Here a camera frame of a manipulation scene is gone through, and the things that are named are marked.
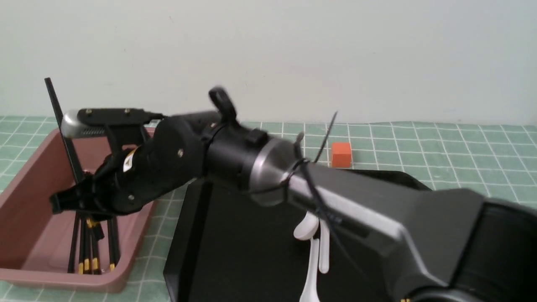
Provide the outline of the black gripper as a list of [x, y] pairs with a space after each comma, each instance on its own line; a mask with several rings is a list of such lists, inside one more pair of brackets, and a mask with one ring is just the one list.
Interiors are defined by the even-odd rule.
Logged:
[[153, 136], [130, 151], [118, 167], [95, 174], [50, 196], [52, 214], [64, 211], [127, 215], [150, 201], [203, 176], [207, 143], [203, 132], [217, 124], [217, 112], [171, 115]]

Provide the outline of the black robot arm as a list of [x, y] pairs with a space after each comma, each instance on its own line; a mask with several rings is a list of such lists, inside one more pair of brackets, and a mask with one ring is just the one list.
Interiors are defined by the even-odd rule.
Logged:
[[136, 108], [83, 108], [59, 123], [67, 139], [105, 136], [111, 154], [98, 170], [50, 197], [52, 212], [94, 221], [139, 212], [192, 179], [222, 183], [261, 205], [290, 201], [381, 259], [397, 302], [535, 302], [536, 210], [470, 189], [415, 190], [321, 166], [295, 143], [237, 120], [223, 87], [209, 90], [215, 111], [164, 115]]

